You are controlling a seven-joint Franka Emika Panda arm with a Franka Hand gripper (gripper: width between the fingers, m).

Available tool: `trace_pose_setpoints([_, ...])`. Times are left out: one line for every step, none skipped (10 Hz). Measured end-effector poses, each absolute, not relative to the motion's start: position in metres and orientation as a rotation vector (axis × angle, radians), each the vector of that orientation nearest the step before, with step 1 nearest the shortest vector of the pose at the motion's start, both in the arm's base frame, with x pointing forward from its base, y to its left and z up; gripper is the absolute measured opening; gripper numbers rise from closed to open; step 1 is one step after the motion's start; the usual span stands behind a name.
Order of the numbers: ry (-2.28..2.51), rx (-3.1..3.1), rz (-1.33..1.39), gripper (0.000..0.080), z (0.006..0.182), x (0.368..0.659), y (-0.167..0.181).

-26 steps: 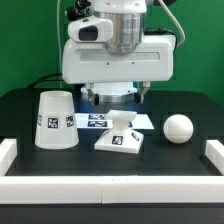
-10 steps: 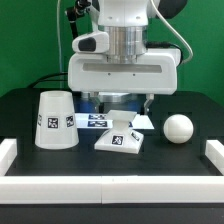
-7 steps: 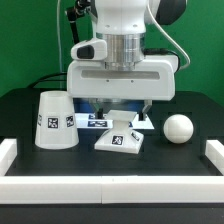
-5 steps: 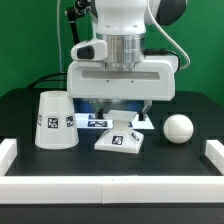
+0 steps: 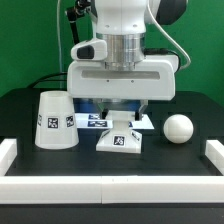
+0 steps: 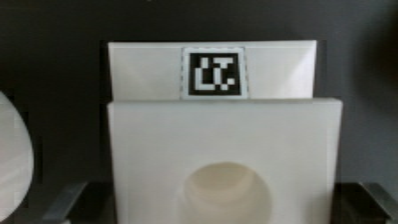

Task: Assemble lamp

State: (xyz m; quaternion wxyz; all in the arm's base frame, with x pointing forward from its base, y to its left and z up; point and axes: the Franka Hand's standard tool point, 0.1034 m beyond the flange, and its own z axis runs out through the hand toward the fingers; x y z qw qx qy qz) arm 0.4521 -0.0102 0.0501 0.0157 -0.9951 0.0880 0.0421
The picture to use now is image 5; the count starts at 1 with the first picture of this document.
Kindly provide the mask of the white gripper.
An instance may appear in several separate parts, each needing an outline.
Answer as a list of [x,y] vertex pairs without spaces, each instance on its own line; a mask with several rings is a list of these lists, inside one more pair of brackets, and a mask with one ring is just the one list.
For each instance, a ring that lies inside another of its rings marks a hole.
[[[141,121],[148,100],[171,100],[175,95],[176,55],[148,55],[132,71],[110,71],[103,62],[74,61],[68,69],[67,91],[74,98],[140,100],[135,121]],[[108,110],[96,102],[100,117]]]

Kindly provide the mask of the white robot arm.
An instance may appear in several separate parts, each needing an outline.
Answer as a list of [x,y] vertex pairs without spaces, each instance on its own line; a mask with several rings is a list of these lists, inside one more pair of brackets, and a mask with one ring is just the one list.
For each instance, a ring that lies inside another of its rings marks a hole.
[[139,120],[150,100],[175,96],[175,73],[182,68],[179,56],[144,46],[146,26],[157,28],[177,21],[188,0],[89,0],[77,11],[91,15],[93,38],[71,50],[67,90],[74,98],[139,100],[136,112],[102,109],[113,121]]

